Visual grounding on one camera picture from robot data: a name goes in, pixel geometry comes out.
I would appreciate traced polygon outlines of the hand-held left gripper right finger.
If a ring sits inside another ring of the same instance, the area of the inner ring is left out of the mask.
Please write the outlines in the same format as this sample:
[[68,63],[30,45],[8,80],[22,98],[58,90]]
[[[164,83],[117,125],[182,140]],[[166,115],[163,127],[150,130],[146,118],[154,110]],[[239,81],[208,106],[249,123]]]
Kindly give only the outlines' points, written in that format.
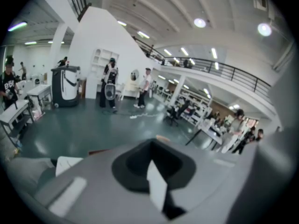
[[152,141],[156,162],[169,172],[161,216],[167,224],[254,224],[264,213],[264,151],[240,155]]

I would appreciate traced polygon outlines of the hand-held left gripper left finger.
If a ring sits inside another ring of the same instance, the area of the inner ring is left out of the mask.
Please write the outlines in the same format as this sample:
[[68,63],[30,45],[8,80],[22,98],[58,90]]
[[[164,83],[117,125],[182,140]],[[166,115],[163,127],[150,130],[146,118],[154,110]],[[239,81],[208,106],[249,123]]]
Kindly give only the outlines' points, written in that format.
[[126,189],[112,172],[118,156],[147,144],[162,142],[148,139],[88,156],[45,184],[35,199],[63,224],[162,224],[149,194]]

